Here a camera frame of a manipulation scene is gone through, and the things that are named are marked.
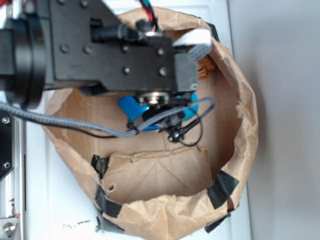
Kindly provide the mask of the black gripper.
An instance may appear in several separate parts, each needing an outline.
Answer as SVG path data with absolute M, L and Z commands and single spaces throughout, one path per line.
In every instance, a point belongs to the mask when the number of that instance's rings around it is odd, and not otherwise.
M 126 25 L 101 0 L 47 5 L 52 68 L 47 89 L 79 88 L 87 95 L 197 90 L 197 63 L 186 47 L 174 47 L 172 38 Z

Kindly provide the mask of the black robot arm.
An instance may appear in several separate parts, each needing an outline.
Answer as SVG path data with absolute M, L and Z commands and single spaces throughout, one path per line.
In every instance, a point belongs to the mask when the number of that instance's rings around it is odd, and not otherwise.
M 130 26 L 101 0 L 36 0 L 0 31 L 0 88 L 11 104 L 36 108 L 43 91 L 129 93 L 147 101 L 198 88 L 198 64 L 155 21 Z

